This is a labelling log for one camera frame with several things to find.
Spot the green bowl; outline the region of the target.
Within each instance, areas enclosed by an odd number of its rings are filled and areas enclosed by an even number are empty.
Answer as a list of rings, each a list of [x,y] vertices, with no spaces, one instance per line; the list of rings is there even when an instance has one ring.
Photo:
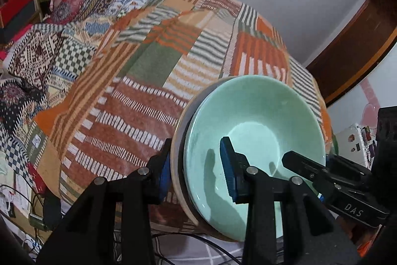
[[[190,122],[184,144],[184,178],[200,215],[224,236],[243,241],[248,207],[229,195],[220,157],[220,141],[229,137],[236,152],[269,176],[294,176],[282,164],[295,151],[325,165],[318,119],[299,94],[261,75],[234,77],[202,102]]]

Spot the pink bowl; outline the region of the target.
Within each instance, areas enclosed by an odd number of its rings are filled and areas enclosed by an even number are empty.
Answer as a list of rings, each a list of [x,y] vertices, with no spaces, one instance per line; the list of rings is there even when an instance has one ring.
[[[184,144],[188,127],[193,116],[195,115],[195,112],[199,109],[199,106],[220,85],[223,85],[230,79],[233,79],[233,77],[226,77],[217,80],[216,82],[204,88],[204,90],[201,90],[197,95],[195,95],[195,97],[193,97],[193,99],[188,102],[186,107],[183,109],[182,114],[180,115],[176,130],[172,137],[172,144],[169,152],[172,188],[177,197],[178,203],[182,207],[182,210],[185,212],[187,217],[193,222],[193,225],[208,233],[210,231],[214,231],[215,229],[200,215],[188,194],[188,188],[184,178]]]

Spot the striped patchwork blanket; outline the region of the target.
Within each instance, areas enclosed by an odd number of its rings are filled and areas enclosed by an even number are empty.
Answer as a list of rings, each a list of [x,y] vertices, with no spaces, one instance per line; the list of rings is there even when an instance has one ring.
[[[96,177],[146,165],[176,129],[188,102],[218,79],[266,75],[309,105],[331,144],[331,119],[314,77],[278,31],[237,0],[83,0],[63,30],[57,96],[35,123],[46,146],[38,174],[73,203]]]

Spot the patterned quilt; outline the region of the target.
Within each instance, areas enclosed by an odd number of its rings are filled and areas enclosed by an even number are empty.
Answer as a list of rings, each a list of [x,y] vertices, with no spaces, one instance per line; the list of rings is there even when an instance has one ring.
[[[41,111],[60,104],[84,72],[105,33],[150,0],[60,0],[43,22],[11,43],[1,75],[1,161],[34,187],[48,137],[34,126]]]

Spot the red box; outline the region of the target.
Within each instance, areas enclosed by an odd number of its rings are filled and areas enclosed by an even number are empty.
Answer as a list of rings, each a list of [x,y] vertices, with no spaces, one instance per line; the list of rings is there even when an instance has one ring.
[[[1,28],[4,28],[25,6],[34,0],[9,0],[1,6]]]

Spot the wooden door frame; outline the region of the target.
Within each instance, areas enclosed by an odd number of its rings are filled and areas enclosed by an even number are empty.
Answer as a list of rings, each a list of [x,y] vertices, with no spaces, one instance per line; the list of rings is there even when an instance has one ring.
[[[362,81],[396,44],[396,0],[365,0],[307,66],[327,106]]]

